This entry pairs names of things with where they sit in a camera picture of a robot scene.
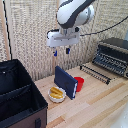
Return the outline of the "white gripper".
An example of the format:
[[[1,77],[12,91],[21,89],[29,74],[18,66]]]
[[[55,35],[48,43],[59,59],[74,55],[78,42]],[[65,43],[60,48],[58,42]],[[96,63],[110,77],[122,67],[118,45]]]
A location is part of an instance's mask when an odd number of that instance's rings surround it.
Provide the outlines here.
[[[70,53],[71,46],[73,44],[77,44],[79,42],[79,28],[72,28],[72,29],[54,29],[47,32],[47,45],[49,47],[55,47],[53,54],[57,57],[58,46],[66,46],[66,54]]]

